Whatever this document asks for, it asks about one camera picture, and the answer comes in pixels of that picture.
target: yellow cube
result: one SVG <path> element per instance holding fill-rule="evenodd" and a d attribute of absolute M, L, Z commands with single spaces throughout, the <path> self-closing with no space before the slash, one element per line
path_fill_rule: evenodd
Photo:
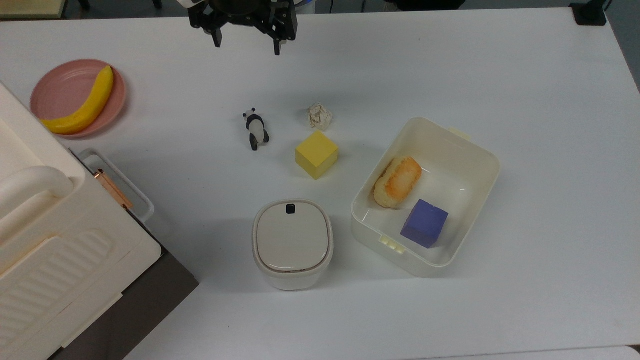
<path fill-rule="evenodd" d="M 296 148 L 296 163 L 318 179 L 338 160 L 338 145 L 316 130 Z"/>

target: panda figurine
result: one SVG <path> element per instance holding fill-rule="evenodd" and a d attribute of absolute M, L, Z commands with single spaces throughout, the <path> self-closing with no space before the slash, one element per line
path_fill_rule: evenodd
<path fill-rule="evenodd" d="M 264 129 L 264 121 L 262 117 L 256 115 L 255 108 L 251 108 L 251 111 L 248 111 L 242 114 L 244 117 L 244 121 L 246 121 L 246 129 L 249 130 L 249 142 L 251 143 L 251 149 L 253 151 L 258 150 L 258 144 L 260 143 L 268 143 L 269 142 L 269 134 Z"/>

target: purple cube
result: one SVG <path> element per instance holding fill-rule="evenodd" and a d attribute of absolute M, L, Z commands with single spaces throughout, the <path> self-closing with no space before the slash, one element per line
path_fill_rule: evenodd
<path fill-rule="evenodd" d="M 418 200 L 406 219 L 400 235 L 428 249 L 438 241 L 448 216 L 448 212 L 424 200 Z"/>

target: pink plate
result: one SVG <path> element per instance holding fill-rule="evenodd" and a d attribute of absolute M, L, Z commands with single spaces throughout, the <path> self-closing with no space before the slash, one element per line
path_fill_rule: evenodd
<path fill-rule="evenodd" d="M 64 63 L 49 71 L 31 93 L 31 112 L 39 119 L 56 119 L 73 114 L 84 104 L 98 76 L 107 64 L 83 59 Z M 127 88 L 120 73 L 113 69 L 113 89 L 102 113 L 91 125 L 76 134 L 58 135 L 66 139 L 94 134 L 118 117 L 127 97 Z"/>

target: yellow banana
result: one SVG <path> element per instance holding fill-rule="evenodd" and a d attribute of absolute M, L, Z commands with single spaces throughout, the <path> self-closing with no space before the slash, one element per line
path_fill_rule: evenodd
<path fill-rule="evenodd" d="M 98 73 L 89 97 L 75 113 L 59 119 L 40 120 L 54 134 L 71 135 L 78 133 L 91 125 L 100 115 L 104 106 L 107 105 L 112 88 L 113 71 L 110 66 L 105 66 Z"/>

